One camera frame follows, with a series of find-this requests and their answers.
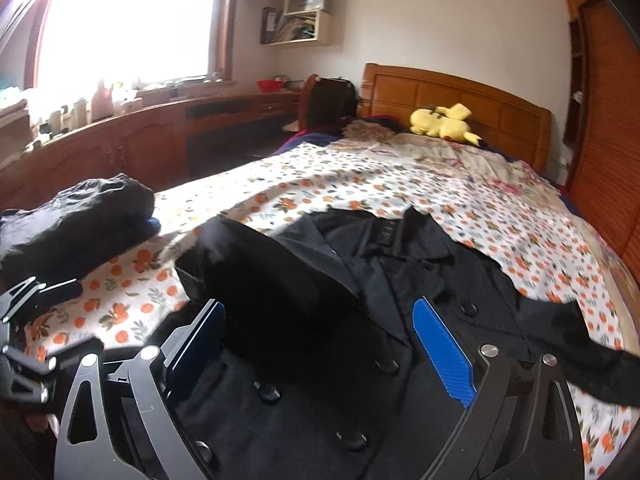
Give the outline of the yellow Pikachu plush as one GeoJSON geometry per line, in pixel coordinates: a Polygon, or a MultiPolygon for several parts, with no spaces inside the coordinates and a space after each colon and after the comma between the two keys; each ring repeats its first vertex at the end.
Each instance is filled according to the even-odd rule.
{"type": "Polygon", "coordinates": [[[486,148],[487,143],[472,133],[466,122],[471,115],[472,112],[462,103],[452,107],[436,106],[432,110],[419,108],[410,115],[409,130],[419,136],[486,148]]]}

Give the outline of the wooden desk cabinet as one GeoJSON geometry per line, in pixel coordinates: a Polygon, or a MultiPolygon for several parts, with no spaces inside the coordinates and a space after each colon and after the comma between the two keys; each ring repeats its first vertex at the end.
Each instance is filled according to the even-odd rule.
{"type": "Polygon", "coordinates": [[[206,96],[145,107],[63,134],[1,168],[1,207],[30,209],[89,178],[128,174],[154,191],[191,179],[200,133],[296,115],[297,92],[206,96]]]}

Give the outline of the white wall shelf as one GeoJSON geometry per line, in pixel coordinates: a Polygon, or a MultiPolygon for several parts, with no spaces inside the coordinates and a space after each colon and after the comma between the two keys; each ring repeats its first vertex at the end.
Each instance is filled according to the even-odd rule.
{"type": "Polygon", "coordinates": [[[269,0],[262,9],[260,43],[264,46],[329,44],[332,0],[269,0]]]}

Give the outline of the orange print bed sheet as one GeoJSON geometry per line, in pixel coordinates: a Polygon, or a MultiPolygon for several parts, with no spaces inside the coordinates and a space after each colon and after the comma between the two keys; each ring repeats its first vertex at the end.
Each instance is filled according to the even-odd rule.
{"type": "Polygon", "coordinates": [[[160,235],[91,272],[84,292],[26,326],[27,351],[50,356],[85,336],[125,348],[182,305],[171,265],[204,221],[226,214],[272,233],[302,214],[330,208],[397,219],[414,208],[454,240],[494,257],[536,299],[574,299],[590,336],[636,351],[629,321],[636,289],[619,258],[522,162],[470,148],[342,141],[201,178],[155,197],[160,235]]]}

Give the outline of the red bowl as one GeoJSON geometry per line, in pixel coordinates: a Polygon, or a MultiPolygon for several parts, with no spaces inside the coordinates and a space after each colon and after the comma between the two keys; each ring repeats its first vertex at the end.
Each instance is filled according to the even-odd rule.
{"type": "Polygon", "coordinates": [[[282,91],[285,82],[280,79],[261,79],[257,81],[257,85],[262,93],[274,93],[282,91]]]}

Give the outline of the wooden louvered wardrobe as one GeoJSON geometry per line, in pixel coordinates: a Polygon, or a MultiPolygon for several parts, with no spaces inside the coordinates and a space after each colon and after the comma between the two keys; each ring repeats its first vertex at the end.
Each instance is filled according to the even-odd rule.
{"type": "Polygon", "coordinates": [[[639,276],[639,48],[606,0],[566,0],[572,36],[570,107],[582,113],[568,192],[582,216],[639,276]]]}

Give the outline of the pink bottle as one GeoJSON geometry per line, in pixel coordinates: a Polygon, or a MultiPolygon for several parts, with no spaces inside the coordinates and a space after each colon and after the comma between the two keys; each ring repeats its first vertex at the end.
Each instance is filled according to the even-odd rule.
{"type": "Polygon", "coordinates": [[[113,88],[107,87],[103,81],[98,83],[91,99],[91,121],[99,122],[114,115],[113,88]]]}

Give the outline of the black double-breasted coat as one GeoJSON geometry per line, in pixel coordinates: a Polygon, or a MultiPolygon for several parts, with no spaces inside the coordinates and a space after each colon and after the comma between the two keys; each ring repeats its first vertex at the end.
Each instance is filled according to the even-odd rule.
{"type": "Polygon", "coordinates": [[[412,326],[428,300],[455,334],[555,356],[597,399],[639,403],[639,361],[593,341],[575,301],[526,297],[427,214],[331,209],[275,236],[217,217],[176,269],[224,305],[218,359],[176,408],[218,479],[416,479],[462,412],[412,326]]]}

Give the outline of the folded black garment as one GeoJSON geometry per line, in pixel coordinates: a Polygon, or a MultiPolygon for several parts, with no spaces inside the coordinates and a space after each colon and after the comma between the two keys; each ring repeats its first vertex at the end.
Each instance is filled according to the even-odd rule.
{"type": "Polygon", "coordinates": [[[1,285],[83,278],[160,232],[153,191],[126,174],[78,182],[34,209],[1,213],[1,285]]]}

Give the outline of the chair with black bag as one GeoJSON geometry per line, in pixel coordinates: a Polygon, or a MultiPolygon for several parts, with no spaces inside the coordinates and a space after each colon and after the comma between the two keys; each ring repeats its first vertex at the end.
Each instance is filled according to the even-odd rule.
{"type": "Polygon", "coordinates": [[[355,118],[358,103],[356,87],[349,80],[311,74],[299,98],[299,130],[329,126],[343,117],[355,118]]]}

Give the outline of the floral beige quilt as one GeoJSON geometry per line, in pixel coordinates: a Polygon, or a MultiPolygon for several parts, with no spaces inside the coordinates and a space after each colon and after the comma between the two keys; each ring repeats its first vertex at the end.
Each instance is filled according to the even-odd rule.
{"type": "Polygon", "coordinates": [[[535,299],[577,300],[590,336],[639,351],[639,289],[623,261],[525,162],[357,120],[335,148],[390,166],[401,202],[494,258],[535,299]]]}

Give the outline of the window with wooden frame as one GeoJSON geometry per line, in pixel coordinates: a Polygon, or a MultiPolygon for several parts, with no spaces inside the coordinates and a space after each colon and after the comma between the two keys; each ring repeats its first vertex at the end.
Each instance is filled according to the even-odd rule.
{"type": "Polygon", "coordinates": [[[232,77],[236,0],[1,0],[2,87],[88,96],[232,77]]]}

